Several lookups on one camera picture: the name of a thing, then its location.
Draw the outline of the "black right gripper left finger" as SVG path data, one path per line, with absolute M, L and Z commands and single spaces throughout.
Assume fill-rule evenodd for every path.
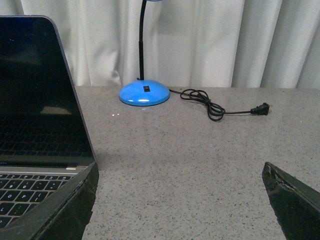
M 0 230 L 2 240 L 81 240 L 92 216 L 99 180 L 90 164 L 33 209 Z

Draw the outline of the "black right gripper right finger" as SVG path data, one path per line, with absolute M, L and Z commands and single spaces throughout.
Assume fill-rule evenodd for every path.
M 320 193 L 266 162 L 262 180 L 277 222 L 287 240 L 320 238 Z

